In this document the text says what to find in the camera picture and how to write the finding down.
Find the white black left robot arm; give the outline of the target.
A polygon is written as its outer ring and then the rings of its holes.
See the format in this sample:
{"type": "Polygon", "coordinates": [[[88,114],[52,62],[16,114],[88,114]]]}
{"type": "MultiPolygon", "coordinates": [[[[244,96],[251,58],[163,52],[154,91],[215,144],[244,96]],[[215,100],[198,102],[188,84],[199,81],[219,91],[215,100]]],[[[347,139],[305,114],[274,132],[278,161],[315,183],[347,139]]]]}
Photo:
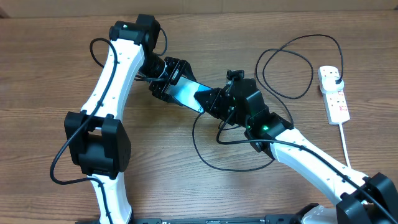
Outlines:
{"type": "Polygon", "coordinates": [[[91,96],[77,113],[64,120],[67,140],[62,146],[79,166],[83,181],[95,190],[99,223],[132,223],[124,173],[131,157],[131,142],[123,126],[123,113],[134,82],[147,82],[163,101],[196,112],[202,107],[195,93],[205,90],[190,65],[155,53],[163,28],[154,16],[139,14],[135,22],[117,21],[105,39],[109,51],[91,96]]]}

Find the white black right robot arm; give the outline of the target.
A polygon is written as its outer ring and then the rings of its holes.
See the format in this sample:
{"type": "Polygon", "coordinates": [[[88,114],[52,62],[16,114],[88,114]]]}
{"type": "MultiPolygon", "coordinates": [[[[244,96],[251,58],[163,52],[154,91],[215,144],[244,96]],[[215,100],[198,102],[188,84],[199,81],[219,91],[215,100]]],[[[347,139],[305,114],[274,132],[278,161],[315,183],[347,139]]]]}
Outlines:
{"type": "Polygon", "coordinates": [[[245,128],[249,143],[307,179],[333,208],[305,207],[294,223],[397,223],[397,189],[382,173],[356,171],[316,147],[293,124],[271,113],[253,79],[223,88],[199,86],[193,94],[200,109],[226,124],[245,128]]]}

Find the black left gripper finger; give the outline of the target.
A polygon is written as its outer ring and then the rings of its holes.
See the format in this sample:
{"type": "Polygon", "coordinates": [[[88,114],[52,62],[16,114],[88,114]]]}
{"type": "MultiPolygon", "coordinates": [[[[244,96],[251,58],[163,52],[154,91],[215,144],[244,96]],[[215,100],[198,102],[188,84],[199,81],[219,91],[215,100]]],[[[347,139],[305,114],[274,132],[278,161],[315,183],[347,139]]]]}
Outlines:
{"type": "Polygon", "coordinates": [[[172,95],[169,95],[167,93],[162,94],[160,99],[162,101],[167,102],[167,103],[173,103],[173,104],[176,104],[176,105],[179,105],[179,106],[183,106],[183,104],[178,99],[176,99],[176,97],[174,97],[172,95]]]}
{"type": "Polygon", "coordinates": [[[195,78],[193,71],[192,71],[192,67],[189,63],[186,63],[184,65],[184,69],[183,69],[183,76],[186,77],[187,79],[196,82],[197,79],[195,78]]]}

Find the blue Galaxy smartphone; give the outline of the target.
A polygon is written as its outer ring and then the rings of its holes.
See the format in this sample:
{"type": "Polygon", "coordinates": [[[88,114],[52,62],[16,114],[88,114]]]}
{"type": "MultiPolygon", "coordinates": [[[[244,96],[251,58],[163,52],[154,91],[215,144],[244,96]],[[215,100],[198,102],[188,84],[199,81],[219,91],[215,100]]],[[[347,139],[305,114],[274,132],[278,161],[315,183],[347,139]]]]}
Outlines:
{"type": "Polygon", "coordinates": [[[194,98],[194,94],[198,91],[207,91],[211,88],[201,83],[181,77],[176,85],[170,85],[166,90],[166,94],[177,100],[182,106],[186,106],[198,113],[203,113],[204,110],[194,98]]]}

